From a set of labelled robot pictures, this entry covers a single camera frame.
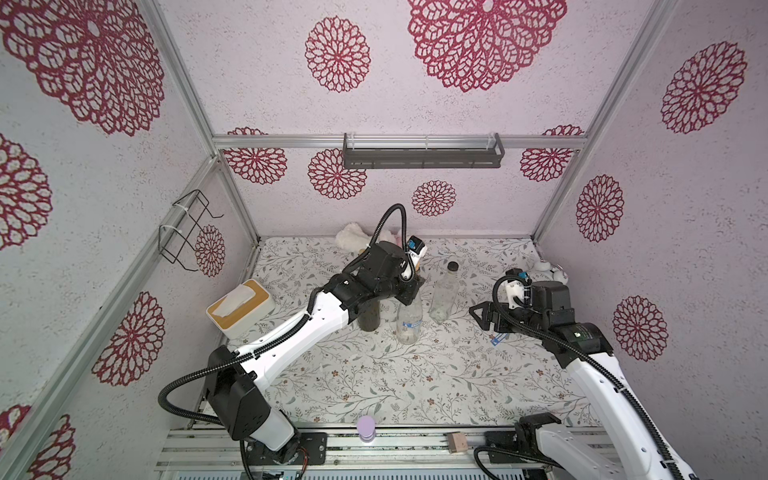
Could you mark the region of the blue peeled label sticker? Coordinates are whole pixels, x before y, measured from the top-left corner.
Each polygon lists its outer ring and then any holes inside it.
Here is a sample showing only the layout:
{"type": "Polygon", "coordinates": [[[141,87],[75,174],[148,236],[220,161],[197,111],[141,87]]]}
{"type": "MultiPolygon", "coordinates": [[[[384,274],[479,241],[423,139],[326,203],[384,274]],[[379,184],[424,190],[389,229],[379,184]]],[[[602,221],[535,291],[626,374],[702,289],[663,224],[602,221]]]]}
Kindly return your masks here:
{"type": "Polygon", "coordinates": [[[492,344],[493,346],[498,346],[498,345],[500,345],[500,344],[501,344],[503,341],[505,341],[505,340],[506,340],[508,337],[509,337],[509,334],[508,334],[508,333],[501,333],[501,334],[496,334],[496,335],[493,335],[493,336],[491,337],[491,344],[492,344]]]}

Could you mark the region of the clear tall glass bottle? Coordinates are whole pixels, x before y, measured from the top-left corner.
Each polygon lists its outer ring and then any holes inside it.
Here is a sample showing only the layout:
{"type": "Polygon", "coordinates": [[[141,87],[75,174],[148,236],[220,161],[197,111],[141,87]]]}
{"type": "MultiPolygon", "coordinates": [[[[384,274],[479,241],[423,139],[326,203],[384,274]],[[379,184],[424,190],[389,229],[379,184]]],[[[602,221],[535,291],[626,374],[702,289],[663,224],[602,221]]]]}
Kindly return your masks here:
{"type": "Polygon", "coordinates": [[[409,305],[400,304],[397,311],[395,335],[403,345],[412,345],[417,342],[421,333],[423,322],[423,306],[419,294],[409,305]]]}

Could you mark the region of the clear plastic bottle blue label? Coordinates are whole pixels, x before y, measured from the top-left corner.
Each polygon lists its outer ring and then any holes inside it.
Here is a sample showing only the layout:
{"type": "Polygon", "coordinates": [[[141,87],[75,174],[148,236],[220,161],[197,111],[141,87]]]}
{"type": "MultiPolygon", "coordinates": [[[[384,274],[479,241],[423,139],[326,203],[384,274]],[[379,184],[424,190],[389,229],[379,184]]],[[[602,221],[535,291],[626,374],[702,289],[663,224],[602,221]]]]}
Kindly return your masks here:
{"type": "Polygon", "coordinates": [[[436,279],[428,312],[430,318],[437,324],[442,324],[449,318],[459,286],[459,269],[456,272],[451,272],[447,269],[447,265],[436,279]]]}

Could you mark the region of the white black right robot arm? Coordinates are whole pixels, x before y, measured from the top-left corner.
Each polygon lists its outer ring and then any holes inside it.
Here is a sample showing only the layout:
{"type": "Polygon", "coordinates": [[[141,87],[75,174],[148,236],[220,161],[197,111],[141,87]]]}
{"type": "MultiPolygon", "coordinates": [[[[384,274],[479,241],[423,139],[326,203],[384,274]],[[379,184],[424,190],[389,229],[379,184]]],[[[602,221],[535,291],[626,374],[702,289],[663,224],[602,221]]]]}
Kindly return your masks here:
{"type": "Polygon", "coordinates": [[[512,442],[486,443],[474,449],[475,456],[487,453],[490,458],[543,464],[575,479],[696,478],[634,394],[601,330],[576,320],[566,285],[509,273],[495,281],[491,296],[478,306],[478,325],[540,340],[598,414],[618,459],[612,461],[578,439],[549,412],[520,418],[512,442]]]}

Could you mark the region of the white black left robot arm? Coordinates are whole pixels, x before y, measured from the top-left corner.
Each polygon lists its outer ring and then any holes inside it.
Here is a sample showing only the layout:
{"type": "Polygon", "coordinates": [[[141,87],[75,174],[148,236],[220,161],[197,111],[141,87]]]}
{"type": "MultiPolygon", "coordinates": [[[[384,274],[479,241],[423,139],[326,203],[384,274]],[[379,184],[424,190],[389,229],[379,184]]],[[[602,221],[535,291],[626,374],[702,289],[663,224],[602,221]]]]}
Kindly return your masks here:
{"type": "Polygon", "coordinates": [[[230,438],[255,440],[273,452],[293,443],[295,426],[263,392],[306,351],[353,323],[372,303],[394,298],[410,305],[423,284],[416,267],[426,252],[416,236],[404,247],[376,243],[276,329],[235,350],[214,350],[207,366],[215,371],[205,376],[204,397],[230,438]]]}

